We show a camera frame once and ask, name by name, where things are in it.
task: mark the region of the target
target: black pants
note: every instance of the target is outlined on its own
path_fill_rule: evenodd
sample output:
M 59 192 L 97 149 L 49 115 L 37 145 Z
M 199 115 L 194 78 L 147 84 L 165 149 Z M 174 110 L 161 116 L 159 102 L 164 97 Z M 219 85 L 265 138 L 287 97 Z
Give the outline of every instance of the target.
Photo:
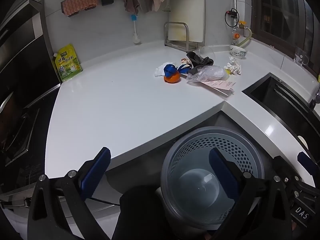
M 177 240 L 155 190 L 139 186 L 121 196 L 120 215 L 112 240 Z

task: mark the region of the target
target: white bowl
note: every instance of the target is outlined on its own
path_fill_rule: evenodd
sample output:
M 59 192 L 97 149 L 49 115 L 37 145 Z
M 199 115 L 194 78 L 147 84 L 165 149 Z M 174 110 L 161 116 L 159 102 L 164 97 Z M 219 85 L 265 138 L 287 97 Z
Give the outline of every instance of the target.
M 243 59 L 247 54 L 247 50 L 238 46 L 230 45 L 230 53 L 237 58 Z

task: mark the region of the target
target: white countertop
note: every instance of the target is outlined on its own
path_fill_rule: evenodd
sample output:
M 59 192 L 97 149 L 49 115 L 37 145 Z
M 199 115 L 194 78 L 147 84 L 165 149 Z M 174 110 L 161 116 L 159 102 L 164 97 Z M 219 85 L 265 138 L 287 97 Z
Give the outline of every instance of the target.
M 216 52 L 224 66 L 228 52 Z M 121 165 L 223 110 L 272 156 L 289 160 L 303 180 L 312 177 L 297 162 L 304 151 L 291 133 L 242 90 L 271 72 L 303 98 L 310 95 L 279 68 L 248 52 L 239 60 L 241 76 L 226 98 L 203 84 L 165 83 L 155 68 L 179 62 L 185 53 L 162 43 L 149 43 L 106 54 L 82 64 L 84 71 L 64 82 L 49 125 L 45 174 L 62 177 L 93 159 L 102 147 L 111 151 L 110 168 Z

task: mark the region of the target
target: white cutting board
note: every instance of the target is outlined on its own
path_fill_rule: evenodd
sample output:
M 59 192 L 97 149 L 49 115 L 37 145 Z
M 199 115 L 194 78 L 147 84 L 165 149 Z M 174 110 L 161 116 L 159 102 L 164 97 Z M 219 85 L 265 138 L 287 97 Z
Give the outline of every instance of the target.
M 203 42 L 205 0 L 170 0 L 170 22 L 184 22 L 189 27 L 189 41 Z M 185 41 L 186 29 L 183 25 L 170 24 L 168 39 Z

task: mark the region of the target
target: black sink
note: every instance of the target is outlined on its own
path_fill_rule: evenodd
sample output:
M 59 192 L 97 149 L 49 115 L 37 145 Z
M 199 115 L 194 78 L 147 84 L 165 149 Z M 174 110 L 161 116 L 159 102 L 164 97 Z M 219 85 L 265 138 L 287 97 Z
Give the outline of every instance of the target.
M 303 98 L 271 73 L 243 90 L 243 93 L 278 119 L 301 144 L 309 157 L 320 163 L 320 117 L 308 107 Z M 309 150 L 298 135 L 305 139 Z

